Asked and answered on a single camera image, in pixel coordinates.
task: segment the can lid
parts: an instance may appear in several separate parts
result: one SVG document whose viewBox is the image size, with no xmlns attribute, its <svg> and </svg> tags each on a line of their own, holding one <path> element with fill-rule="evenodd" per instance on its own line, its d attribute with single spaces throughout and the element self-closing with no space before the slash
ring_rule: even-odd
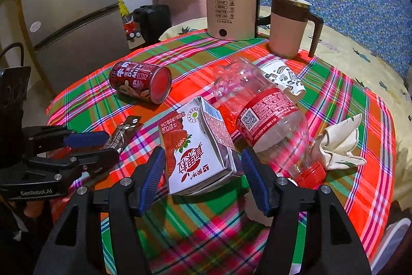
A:
<svg viewBox="0 0 412 275">
<path fill-rule="evenodd" d="M 167 67 L 160 67 L 150 80 L 150 100 L 154 104 L 162 103 L 168 96 L 171 86 L 172 73 Z"/>
<path fill-rule="evenodd" d="M 325 177 L 325 170 L 319 162 L 315 162 L 309 169 L 298 175 L 295 181 L 301 188 L 314 189 L 322 184 Z"/>
</svg>

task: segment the pink mug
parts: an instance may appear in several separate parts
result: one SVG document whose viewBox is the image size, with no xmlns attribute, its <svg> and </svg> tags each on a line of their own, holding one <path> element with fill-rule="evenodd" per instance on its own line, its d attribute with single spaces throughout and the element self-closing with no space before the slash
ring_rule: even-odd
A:
<svg viewBox="0 0 412 275">
<path fill-rule="evenodd" d="M 269 48 L 273 54 L 294 58 L 299 52 L 306 24 L 310 20 L 315 23 L 315 30 L 309 57 L 315 55 L 323 19 L 311 13 L 310 6 L 304 0 L 272 0 Z"/>
</svg>

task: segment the black bag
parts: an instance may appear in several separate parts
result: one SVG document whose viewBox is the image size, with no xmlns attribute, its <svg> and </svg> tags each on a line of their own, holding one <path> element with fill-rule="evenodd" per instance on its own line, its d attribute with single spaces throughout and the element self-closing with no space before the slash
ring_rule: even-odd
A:
<svg viewBox="0 0 412 275">
<path fill-rule="evenodd" d="M 134 21 L 140 24 L 140 32 L 146 45 L 159 42 L 160 36 L 170 27 L 172 20 L 167 5 L 145 5 L 133 11 Z"/>
</svg>

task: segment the chocolate bar wrapper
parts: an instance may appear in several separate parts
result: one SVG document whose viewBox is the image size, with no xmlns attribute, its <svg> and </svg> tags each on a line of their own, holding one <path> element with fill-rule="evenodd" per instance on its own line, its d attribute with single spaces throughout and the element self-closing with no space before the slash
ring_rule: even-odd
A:
<svg viewBox="0 0 412 275">
<path fill-rule="evenodd" d="M 139 123 L 140 119 L 140 116 L 128 116 L 123 123 L 116 127 L 103 148 L 114 148 L 119 154 L 123 152 L 131 139 L 142 128 L 143 124 Z"/>
</svg>

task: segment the juice box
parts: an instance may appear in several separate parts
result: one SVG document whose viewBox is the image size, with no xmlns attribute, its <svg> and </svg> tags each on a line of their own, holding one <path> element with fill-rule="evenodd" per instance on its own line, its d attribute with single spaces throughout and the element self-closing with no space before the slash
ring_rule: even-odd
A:
<svg viewBox="0 0 412 275">
<path fill-rule="evenodd" d="M 214 190 L 241 170 L 222 116 L 200 96 L 162 119 L 159 133 L 170 194 Z"/>
</svg>

